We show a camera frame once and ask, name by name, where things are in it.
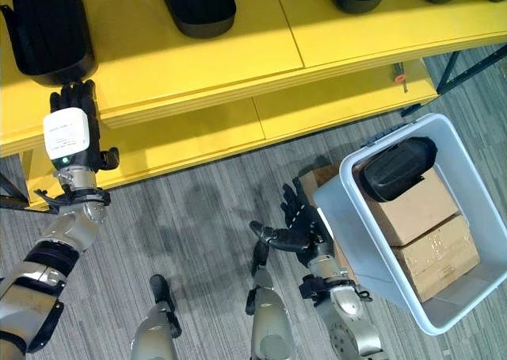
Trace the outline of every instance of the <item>white plastic bin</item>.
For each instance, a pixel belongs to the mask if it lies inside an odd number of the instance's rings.
[[[427,136],[437,148],[435,168],[470,225],[481,262],[435,297],[421,303],[389,248],[353,179],[353,166],[411,136]],[[507,229],[451,121],[427,114],[348,155],[340,174],[314,193],[331,233],[358,282],[408,309],[429,335],[446,332],[507,278]]]

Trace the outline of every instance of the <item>yellow shelf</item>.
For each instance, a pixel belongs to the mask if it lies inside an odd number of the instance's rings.
[[[427,56],[481,40],[507,38],[507,2],[382,0],[371,12],[350,15],[332,0],[280,0],[305,67]]]
[[[92,77],[101,122],[121,128],[507,40],[507,2],[383,0],[365,15],[344,14],[330,0],[236,2],[231,31],[194,40],[177,31],[163,0],[84,0],[99,63]],[[21,75],[3,21],[0,35],[5,156],[43,143],[42,118],[57,89]]]
[[[344,75],[254,99],[213,106],[130,127],[103,129],[101,146],[120,149],[120,167],[98,173],[99,186],[121,186],[352,121],[436,92],[420,60],[405,63],[409,93],[392,82],[391,67]],[[23,158],[32,209],[46,209],[33,190],[61,193],[44,147]]]
[[[436,96],[422,60],[404,63],[408,93],[392,81],[391,66],[377,67],[253,98],[266,139],[289,138],[399,109]]]
[[[115,124],[117,117],[154,108],[161,99],[167,105],[181,95],[216,93],[226,84],[303,66],[278,0],[235,0],[234,26],[206,40],[181,34],[163,0],[83,1],[99,65],[92,76],[99,112],[112,127],[125,125]],[[40,86],[17,70],[6,25],[0,26],[1,141],[2,155],[8,155],[43,142],[42,118],[50,93],[58,89]],[[135,114],[128,124],[143,120]]]

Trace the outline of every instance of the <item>robot forearm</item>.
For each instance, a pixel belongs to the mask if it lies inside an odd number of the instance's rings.
[[[104,202],[93,195],[95,173],[86,167],[69,167],[58,178],[75,199],[62,201],[59,216],[45,231],[25,260],[0,283],[0,347],[13,346],[24,354],[45,346],[63,311],[58,300],[67,277],[82,252],[95,240],[104,221]],[[80,190],[92,201],[77,200]],[[19,358],[14,354],[1,359]]]
[[[332,255],[320,255],[308,263],[312,273],[300,287],[311,296],[330,334],[331,346],[345,360],[388,360],[378,331],[368,321],[363,301],[347,272]]]

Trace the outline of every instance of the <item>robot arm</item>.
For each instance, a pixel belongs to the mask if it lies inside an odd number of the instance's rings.
[[[44,141],[63,189],[56,199],[38,191],[59,212],[28,253],[0,283],[0,358],[18,360],[42,349],[63,312],[59,295],[79,256],[105,220],[109,194],[95,173],[118,166],[118,150],[99,151],[93,82],[67,85],[51,95]]]
[[[253,315],[251,360],[295,360],[295,344],[284,302],[273,290],[266,269],[269,246],[257,241],[253,250],[253,289],[246,301],[246,314]]]
[[[304,299],[313,300],[337,358],[387,360],[379,334],[364,312],[363,303],[372,300],[369,293],[359,293],[347,271],[338,267],[332,238],[307,200],[299,179],[293,182],[296,193],[284,185],[282,209],[288,229],[273,229],[257,221],[252,221],[250,227],[261,242],[295,252],[310,271],[299,291]]]

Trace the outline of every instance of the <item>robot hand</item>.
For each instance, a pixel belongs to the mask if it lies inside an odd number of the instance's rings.
[[[24,358],[48,343],[64,308],[59,295],[105,221],[110,198],[95,173],[118,166],[118,150],[99,149],[93,82],[64,86],[50,104],[44,142],[64,194],[37,192],[59,215],[0,283],[1,360]]]
[[[88,80],[65,85],[61,94],[51,94],[51,114],[44,118],[44,139],[56,170],[84,166],[98,172],[118,167],[117,148],[100,151],[94,88],[93,81]]]
[[[294,251],[299,262],[308,267],[319,256],[334,256],[334,243],[299,179],[292,179],[292,183],[295,192],[288,184],[283,185],[285,202],[280,206],[288,229],[273,229],[258,221],[252,221],[250,228],[269,246]]]
[[[333,239],[299,179],[292,182],[295,192],[284,184],[285,203],[281,205],[288,229],[273,229],[258,221],[252,221],[250,227],[270,247],[294,251],[311,272],[303,278],[299,291],[302,298],[313,300],[337,358],[386,360],[377,330],[365,319],[363,302],[372,300],[369,293],[359,293],[347,271],[339,268]]]

